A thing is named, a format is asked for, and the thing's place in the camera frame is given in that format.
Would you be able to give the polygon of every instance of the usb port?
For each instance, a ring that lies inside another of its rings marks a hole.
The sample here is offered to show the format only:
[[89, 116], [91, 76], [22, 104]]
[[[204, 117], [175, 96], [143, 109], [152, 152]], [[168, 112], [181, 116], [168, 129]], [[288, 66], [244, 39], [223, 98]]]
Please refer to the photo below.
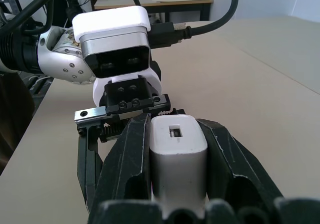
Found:
[[169, 126], [170, 137], [182, 137], [179, 125]]

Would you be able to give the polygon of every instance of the wooden table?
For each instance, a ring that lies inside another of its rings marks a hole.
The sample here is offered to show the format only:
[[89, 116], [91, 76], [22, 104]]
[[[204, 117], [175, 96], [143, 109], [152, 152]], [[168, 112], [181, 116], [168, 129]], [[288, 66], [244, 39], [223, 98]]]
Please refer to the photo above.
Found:
[[[261, 32], [262, 44], [255, 44], [255, 52], [268, 52], [267, 41], [278, 46], [278, 55], [282, 53], [278, 58], [287, 56], [287, 60], [312, 47], [313, 41], [306, 41], [292, 49], [290, 56], [282, 52], [288, 44], [286, 35], [299, 34], [308, 24], [301, 21], [286, 33], [292, 19], [278, 21], [286, 24], [272, 22], [273, 31], [281, 36], [275, 40], [265, 30], [270, 20], [264, 24], [262, 20], [231, 21], [218, 32], [152, 50], [152, 57], [159, 63], [162, 90], [169, 94], [173, 107], [226, 126], [259, 159], [286, 197], [320, 197], [320, 95], [270, 67], [265, 59], [242, 51], [231, 38], [222, 37], [231, 27], [250, 25]], [[318, 33], [320, 30], [314, 30], [312, 38]], [[238, 38], [245, 42], [248, 36]], [[312, 56], [305, 56], [300, 64], [317, 63]], [[94, 107], [92, 89], [92, 85], [53, 81], [0, 176], [1, 223], [86, 223], [88, 212], [76, 175], [74, 111]]]
[[[200, 21], [208, 21], [214, 0], [140, 0], [149, 14], [165, 13], [165, 21], [170, 21], [172, 12], [200, 11]], [[94, 10], [106, 10], [133, 6], [133, 0], [97, 0]]]

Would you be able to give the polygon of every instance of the white plastic part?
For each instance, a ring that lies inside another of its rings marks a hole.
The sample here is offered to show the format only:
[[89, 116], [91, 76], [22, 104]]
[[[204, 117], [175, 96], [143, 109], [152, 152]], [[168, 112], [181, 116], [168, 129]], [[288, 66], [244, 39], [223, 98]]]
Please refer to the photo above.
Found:
[[75, 40], [86, 34], [143, 26], [151, 30], [148, 13], [141, 6], [130, 6], [111, 10], [79, 14], [72, 21]]
[[158, 116], [150, 131], [153, 201], [163, 218], [180, 208], [203, 218], [208, 145], [199, 124], [189, 115]]
[[160, 79], [159, 79], [158, 75], [155, 73], [155, 71], [153, 71], [153, 69], [148, 68], [148, 69], [140, 71], [140, 72], [135, 72], [135, 73], [126, 74], [126, 75], [118, 75], [118, 76], [103, 78], [103, 79], [96, 78], [96, 80], [93, 84], [94, 85], [93, 86], [93, 98], [94, 98], [93, 101], [94, 101], [95, 105], [97, 107], [99, 106], [100, 99], [105, 91], [105, 85], [109, 81], [111, 81], [112, 83], [116, 83], [116, 82], [125, 81], [125, 80], [133, 80], [133, 79], [137, 79], [138, 75], [145, 77], [146, 80], [148, 81], [148, 83], [151, 84], [151, 86], [154, 87], [155, 90], [157, 90], [157, 92], [159, 94], [161, 94], [162, 86], [161, 86]]

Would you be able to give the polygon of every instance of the white power adapter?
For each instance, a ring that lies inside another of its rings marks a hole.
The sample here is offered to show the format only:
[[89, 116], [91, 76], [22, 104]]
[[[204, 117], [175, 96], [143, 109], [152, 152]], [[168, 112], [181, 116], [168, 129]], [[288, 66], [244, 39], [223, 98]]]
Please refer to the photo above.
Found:
[[181, 208], [203, 218], [208, 145], [199, 124], [189, 115], [158, 116], [150, 133], [152, 198], [163, 218]]

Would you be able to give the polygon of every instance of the white charger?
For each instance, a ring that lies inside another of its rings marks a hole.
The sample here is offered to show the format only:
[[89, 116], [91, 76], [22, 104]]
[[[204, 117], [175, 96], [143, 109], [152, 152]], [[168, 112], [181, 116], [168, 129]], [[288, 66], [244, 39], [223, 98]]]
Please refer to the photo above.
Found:
[[150, 131], [152, 200], [164, 219], [181, 208], [203, 218], [208, 145], [199, 124], [189, 115], [158, 116]]

